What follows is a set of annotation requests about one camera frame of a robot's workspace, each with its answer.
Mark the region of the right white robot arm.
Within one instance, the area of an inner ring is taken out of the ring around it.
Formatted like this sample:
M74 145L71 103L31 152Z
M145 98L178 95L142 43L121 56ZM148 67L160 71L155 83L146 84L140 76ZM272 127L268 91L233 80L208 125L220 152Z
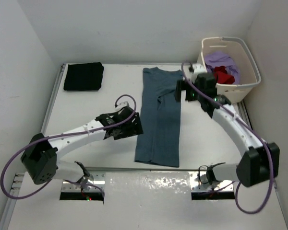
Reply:
M201 109L217 122L234 142L241 155L239 163L225 162L207 167L206 179L209 184L223 180L240 182L245 187L273 181L278 176L280 148L274 142L267 143L254 134L254 131L236 113L232 102L223 94L217 93L216 78L207 73L202 64L190 64L191 77L178 80L175 100L198 101Z

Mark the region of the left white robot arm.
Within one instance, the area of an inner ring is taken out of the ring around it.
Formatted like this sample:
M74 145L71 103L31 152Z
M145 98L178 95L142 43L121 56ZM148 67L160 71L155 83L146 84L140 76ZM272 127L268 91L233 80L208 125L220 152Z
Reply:
M89 171L78 161L62 161L63 156L92 142L108 138L118 140L142 133L139 113L128 103L122 103L115 112L101 114L67 132L48 137L42 133L34 135L21 156L21 162L36 185L52 179L80 184L90 177Z

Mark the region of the black t shirt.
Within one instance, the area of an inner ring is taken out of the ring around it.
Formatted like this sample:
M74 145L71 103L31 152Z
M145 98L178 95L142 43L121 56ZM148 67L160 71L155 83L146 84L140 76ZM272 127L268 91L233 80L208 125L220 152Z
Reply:
M102 86L104 66L101 62L68 66L63 89L65 91L98 91Z

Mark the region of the blue shirt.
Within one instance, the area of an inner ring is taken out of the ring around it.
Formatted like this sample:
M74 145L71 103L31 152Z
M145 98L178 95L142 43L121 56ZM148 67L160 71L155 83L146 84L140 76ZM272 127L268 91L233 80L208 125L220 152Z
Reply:
M136 162L179 167L181 105L175 100L175 89L182 78L180 70L143 69L143 134L137 138Z

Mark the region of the lilac cloth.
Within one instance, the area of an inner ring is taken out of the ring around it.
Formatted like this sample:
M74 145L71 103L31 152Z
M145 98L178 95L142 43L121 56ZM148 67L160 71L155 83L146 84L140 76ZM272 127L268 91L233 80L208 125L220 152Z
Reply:
M216 51L204 56L205 66L208 72L212 72L215 67L225 66L228 74L234 76L235 82L233 84L240 83L240 70L236 62L226 53L222 51Z

